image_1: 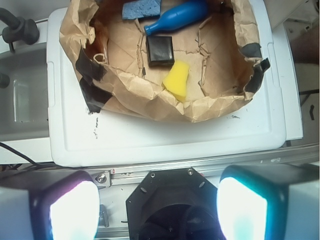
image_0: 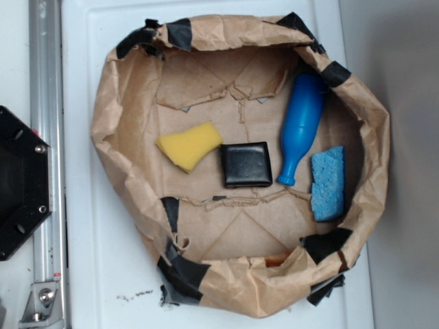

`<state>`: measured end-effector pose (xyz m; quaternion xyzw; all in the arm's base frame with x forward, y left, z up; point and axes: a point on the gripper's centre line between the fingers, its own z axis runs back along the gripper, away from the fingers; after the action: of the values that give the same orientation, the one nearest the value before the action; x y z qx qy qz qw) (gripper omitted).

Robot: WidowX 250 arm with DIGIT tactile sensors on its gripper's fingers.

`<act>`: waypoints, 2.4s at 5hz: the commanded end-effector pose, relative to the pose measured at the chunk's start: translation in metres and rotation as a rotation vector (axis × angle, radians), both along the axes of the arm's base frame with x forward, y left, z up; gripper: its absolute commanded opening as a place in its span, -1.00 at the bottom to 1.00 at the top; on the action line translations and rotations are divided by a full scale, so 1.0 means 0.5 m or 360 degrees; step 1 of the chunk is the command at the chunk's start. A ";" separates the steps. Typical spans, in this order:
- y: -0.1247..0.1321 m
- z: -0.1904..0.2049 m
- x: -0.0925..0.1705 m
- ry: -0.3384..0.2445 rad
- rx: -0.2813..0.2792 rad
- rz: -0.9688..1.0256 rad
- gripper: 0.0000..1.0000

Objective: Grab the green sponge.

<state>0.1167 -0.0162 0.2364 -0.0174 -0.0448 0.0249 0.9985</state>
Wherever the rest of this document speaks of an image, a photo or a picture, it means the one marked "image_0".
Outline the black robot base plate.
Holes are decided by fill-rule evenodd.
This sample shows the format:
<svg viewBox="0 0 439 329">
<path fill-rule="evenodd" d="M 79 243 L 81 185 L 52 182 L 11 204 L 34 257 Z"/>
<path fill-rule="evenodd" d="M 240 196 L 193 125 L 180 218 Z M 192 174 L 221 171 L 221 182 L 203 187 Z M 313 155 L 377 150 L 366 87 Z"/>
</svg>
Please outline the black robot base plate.
<svg viewBox="0 0 439 329">
<path fill-rule="evenodd" d="M 51 214 L 51 148 L 1 106 L 1 260 L 9 260 Z"/>
</svg>

